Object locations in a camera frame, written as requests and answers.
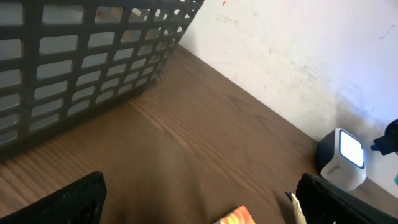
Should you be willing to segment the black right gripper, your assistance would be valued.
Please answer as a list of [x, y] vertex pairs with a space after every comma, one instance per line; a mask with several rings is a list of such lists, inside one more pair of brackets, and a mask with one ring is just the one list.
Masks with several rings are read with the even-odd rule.
[[397, 120], [391, 122], [384, 132], [384, 135], [375, 139], [371, 150], [379, 151], [383, 156], [390, 153], [397, 154]]

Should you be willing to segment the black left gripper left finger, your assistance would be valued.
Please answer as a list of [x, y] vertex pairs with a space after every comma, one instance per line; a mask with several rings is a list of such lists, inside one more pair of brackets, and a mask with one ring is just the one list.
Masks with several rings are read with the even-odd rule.
[[1, 218], [1, 224], [99, 224], [106, 200], [100, 171], [92, 172], [58, 191]]

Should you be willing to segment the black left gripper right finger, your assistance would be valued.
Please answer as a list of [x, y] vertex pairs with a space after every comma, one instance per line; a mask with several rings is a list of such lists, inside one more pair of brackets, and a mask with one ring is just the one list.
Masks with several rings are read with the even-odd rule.
[[303, 174], [295, 196], [307, 223], [397, 224], [397, 218], [313, 174]]

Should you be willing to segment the yellow snack bag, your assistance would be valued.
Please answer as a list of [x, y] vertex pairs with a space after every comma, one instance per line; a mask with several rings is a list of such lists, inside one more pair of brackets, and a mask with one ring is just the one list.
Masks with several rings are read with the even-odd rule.
[[300, 206], [300, 202], [297, 199], [296, 195], [292, 192], [285, 192], [285, 194], [289, 198], [289, 200], [292, 202], [296, 224], [307, 224], [306, 218], [305, 218], [302, 208]]

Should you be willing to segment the small orange box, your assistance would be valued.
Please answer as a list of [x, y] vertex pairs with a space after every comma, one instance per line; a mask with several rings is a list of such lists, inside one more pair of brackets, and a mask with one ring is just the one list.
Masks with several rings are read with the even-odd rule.
[[240, 206], [214, 222], [214, 224], [255, 224], [255, 222], [247, 208]]

